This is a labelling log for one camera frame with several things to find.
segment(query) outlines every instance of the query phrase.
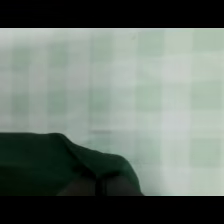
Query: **pale green surface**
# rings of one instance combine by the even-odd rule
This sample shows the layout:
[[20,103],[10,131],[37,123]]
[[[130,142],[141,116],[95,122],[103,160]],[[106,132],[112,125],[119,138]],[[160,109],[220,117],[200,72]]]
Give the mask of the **pale green surface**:
[[126,157],[145,194],[224,195],[224,29],[2,29],[0,131]]

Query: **green and white checkered fabric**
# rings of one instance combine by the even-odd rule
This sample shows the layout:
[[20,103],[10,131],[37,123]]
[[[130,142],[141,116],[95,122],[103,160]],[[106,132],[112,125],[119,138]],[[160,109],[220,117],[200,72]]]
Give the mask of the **green and white checkered fabric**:
[[224,195],[223,62],[224,29],[1,29],[0,131],[123,155],[146,195]]

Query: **checkered tablecloth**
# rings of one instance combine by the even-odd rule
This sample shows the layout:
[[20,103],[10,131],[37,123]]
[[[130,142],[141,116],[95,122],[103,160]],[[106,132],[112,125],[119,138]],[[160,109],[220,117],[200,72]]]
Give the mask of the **checkered tablecloth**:
[[224,29],[0,29],[0,131],[120,154],[146,195],[224,195],[223,62]]

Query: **green garment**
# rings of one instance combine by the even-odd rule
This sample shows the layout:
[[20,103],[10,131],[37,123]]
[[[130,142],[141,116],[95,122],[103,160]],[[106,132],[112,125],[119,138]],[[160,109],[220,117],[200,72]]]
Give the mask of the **green garment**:
[[75,145],[62,134],[0,134],[0,196],[54,196],[84,173],[96,179],[117,173],[140,190],[120,156]]

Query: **dark green fabric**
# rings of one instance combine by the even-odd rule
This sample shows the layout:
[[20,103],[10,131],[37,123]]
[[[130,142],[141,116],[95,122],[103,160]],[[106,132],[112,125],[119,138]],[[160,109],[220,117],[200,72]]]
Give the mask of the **dark green fabric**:
[[96,179],[124,175],[137,190],[138,178],[121,156],[75,145],[62,134],[0,134],[0,195],[57,195],[84,173]]

